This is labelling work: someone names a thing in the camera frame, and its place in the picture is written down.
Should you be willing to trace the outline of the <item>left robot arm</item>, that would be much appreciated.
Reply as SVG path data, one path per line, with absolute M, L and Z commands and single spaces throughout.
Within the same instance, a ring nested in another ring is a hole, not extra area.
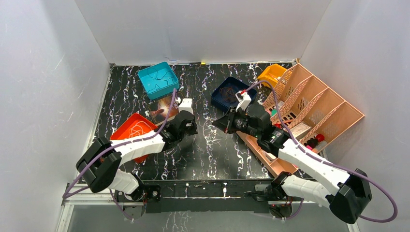
M 197 134 L 193 113 L 182 110 L 160 128 L 131 139 L 96 139 L 76 164 L 78 172 L 93 193 L 104 189 L 121 191 L 132 201 L 143 198 L 144 183 L 132 173 L 120 170 L 128 161 L 161 153 L 175 147 L 186 135 Z

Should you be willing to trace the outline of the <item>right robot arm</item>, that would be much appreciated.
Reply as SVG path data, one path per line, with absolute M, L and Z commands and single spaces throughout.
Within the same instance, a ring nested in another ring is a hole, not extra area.
M 261 105 L 252 104 L 246 110 L 231 108 L 215 120 L 213 126 L 226 134 L 240 131 L 257 140 L 257 145 L 268 155 L 285 160 L 313 177 L 303 180 L 289 173 L 280 174 L 272 187 L 273 196 L 285 200 L 288 196 L 303 198 L 325 206 L 340 220 L 354 224 L 372 199 L 366 174 L 326 165 L 326 160 L 302 148 L 290 134 L 272 125 L 269 113 Z

